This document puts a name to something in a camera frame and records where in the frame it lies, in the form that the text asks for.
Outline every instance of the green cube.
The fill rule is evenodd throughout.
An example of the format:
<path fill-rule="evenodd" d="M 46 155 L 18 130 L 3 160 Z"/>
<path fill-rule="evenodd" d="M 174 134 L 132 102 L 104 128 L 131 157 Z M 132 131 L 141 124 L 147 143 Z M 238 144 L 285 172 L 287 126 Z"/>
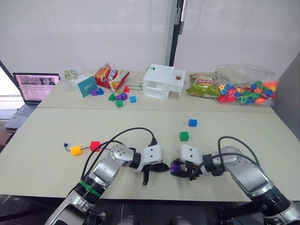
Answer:
<path fill-rule="evenodd" d="M 179 138 L 180 138 L 180 141 L 181 141 L 181 142 L 187 142 L 188 139 L 189 139 L 188 132 L 187 132 L 187 131 L 180 132 Z"/>
<path fill-rule="evenodd" d="M 121 106 L 123 106 L 123 101 L 122 100 L 118 100 L 116 101 L 116 106 L 119 108 Z"/>
<path fill-rule="evenodd" d="M 115 97 L 115 95 L 114 94 L 111 94 L 110 95 L 110 97 L 108 98 L 108 100 L 110 100 L 110 101 L 115 101 L 116 100 L 116 97 Z"/>

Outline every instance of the yellow cube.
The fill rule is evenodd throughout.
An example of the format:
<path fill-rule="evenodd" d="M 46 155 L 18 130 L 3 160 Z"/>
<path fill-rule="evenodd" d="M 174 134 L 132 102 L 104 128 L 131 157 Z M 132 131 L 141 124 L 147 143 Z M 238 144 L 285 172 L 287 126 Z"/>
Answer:
<path fill-rule="evenodd" d="M 71 149 L 72 156 L 76 156 L 81 154 L 83 151 L 81 150 L 81 147 L 79 145 L 72 147 Z"/>

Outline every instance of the purple cube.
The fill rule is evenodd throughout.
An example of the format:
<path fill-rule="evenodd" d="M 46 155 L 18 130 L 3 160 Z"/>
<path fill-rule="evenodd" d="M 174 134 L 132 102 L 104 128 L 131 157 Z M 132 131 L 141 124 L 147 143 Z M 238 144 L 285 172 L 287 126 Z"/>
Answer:
<path fill-rule="evenodd" d="M 121 93 L 122 100 L 125 101 L 127 99 L 127 94 L 125 92 Z"/>
<path fill-rule="evenodd" d="M 117 95 L 116 96 L 116 101 L 118 101 L 118 100 L 122 100 L 122 96 L 121 95 Z"/>
<path fill-rule="evenodd" d="M 98 95 L 97 94 L 97 89 L 90 90 L 90 93 L 92 94 L 92 96 Z"/>

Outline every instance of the plastic bag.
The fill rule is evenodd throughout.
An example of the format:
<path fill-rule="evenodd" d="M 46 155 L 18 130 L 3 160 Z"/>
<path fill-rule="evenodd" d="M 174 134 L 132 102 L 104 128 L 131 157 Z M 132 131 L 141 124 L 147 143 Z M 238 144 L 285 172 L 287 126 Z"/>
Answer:
<path fill-rule="evenodd" d="M 109 88 L 113 92 L 118 90 L 129 76 L 130 71 L 112 69 L 108 63 L 101 67 L 95 74 L 96 83 Z"/>
<path fill-rule="evenodd" d="M 216 98 L 220 95 L 215 73 L 190 74 L 190 87 L 187 93 L 193 96 Z"/>
<path fill-rule="evenodd" d="M 274 105 L 278 81 L 272 71 L 249 64 L 224 64 L 216 68 L 219 103 Z"/>

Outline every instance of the black cable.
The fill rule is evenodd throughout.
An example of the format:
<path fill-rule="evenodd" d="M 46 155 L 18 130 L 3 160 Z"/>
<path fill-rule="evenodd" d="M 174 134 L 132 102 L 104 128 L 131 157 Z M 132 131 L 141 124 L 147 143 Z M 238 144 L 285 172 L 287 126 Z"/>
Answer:
<path fill-rule="evenodd" d="M 151 136 L 152 136 L 152 140 L 151 140 L 150 145 L 155 145 L 155 144 L 157 144 L 156 139 L 155 139 L 155 136 L 154 136 L 154 134 L 153 134 L 152 131 L 150 131 L 149 129 L 144 128 L 144 127 L 133 127 L 133 128 L 129 128 L 129 129 L 123 130 L 122 132 L 118 133 L 118 134 L 117 134 L 116 136 L 114 136 L 111 140 L 109 140 L 109 141 L 107 142 L 107 144 L 106 144 L 103 148 L 106 149 L 106 147 L 107 147 L 107 146 L 108 146 L 115 138 L 117 138 L 117 137 L 120 136 L 121 134 L 123 134 L 123 133 L 125 133 L 125 132 L 128 132 L 128 131 L 131 131 L 131 130 L 146 130 L 146 131 L 148 131 L 148 132 L 151 134 Z M 85 177 L 87 174 L 89 174 L 89 173 L 91 172 L 92 168 L 94 167 L 94 165 L 95 165 L 96 162 L 98 161 L 99 157 L 100 157 L 100 154 L 97 155 L 97 157 L 95 158 L 93 164 L 90 166 L 89 170 L 86 172 L 86 174 L 84 175 L 84 177 Z"/>
<path fill-rule="evenodd" d="M 119 141 L 116 141 L 116 140 L 111 141 L 111 142 L 123 144 L 122 142 L 119 142 Z M 82 179 L 82 180 L 83 180 L 84 177 L 85 177 L 85 175 L 84 175 L 84 174 L 85 174 L 85 170 L 86 170 L 86 167 L 88 166 L 89 160 L 90 160 L 90 158 L 92 157 L 92 155 L 93 155 L 99 148 L 101 148 L 103 145 L 105 145 L 105 144 L 107 144 L 107 143 L 108 143 L 108 142 L 102 143 L 101 145 L 97 146 L 97 147 L 90 153 L 89 157 L 87 158 L 87 160 L 86 160 L 86 162 L 85 162 L 85 165 L 84 165 L 84 168 L 83 168 L 83 171 L 82 171 L 82 174 L 81 174 L 81 179 Z"/>
<path fill-rule="evenodd" d="M 260 163 L 259 163 L 259 161 L 258 161 L 258 158 L 256 157 L 256 155 L 255 155 L 255 153 L 253 152 L 253 150 L 248 146 L 248 145 L 246 145 L 244 142 L 242 142 L 241 140 L 239 140 L 239 139 L 237 139 L 237 138 L 235 138 L 235 137 L 231 137 L 231 136 L 223 136 L 223 137 L 220 137 L 219 138 L 219 140 L 217 141 L 217 149 L 218 149 L 218 153 L 219 154 L 221 154 L 222 152 L 221 152 L 221 140 L 223 140 L 223 139 L 233 139 L 233 140 L 235 140 L 235 141 L 237 141 L 237 142 L 239 142 L 239 143 L 241 143 L 242 145 L 244 145 L 250 152 L 251 152 L 251 154 L 253 155 L 253 157 L 254 157 L 254 159 L 255 159 L 255 161 L 256 161 L 256 165 L 259 167 L 259 168 L 261 168 L 261 165 L 260 165 Z M 220 158 L 220 161 L 221 161 L 221 170 L 222 170 L 222 173 L 225 171 L 225 167 L 224 167 L 224 160 L 223 160 L 223 158 L 221 157 Z"/>
<path fill-rule="evenodd" d="M 239 154 L 239 153 L 233 153 L 233 152 L 228 152 L 228 153 L 221 153 L 212 157 L 207 158 L 206 160 L 202 161 L 199 166 L 194 170 L 194 172 L 189 176 L 189 180 L 194 180 L 194 178 L 196 177 L 196 174 L 199 173 L 201 167 L 206 164 L 207 162 L 213 160 L 214 158 L 222 158 L 221 156 L 240 156 L 242 158 L 247 159 L 249 162 L 253 163 L 254 165 L 257 165 L 256 162 L 252 159 L 250 159 L 248 156 L 245 156 L 243 154 Z"/>

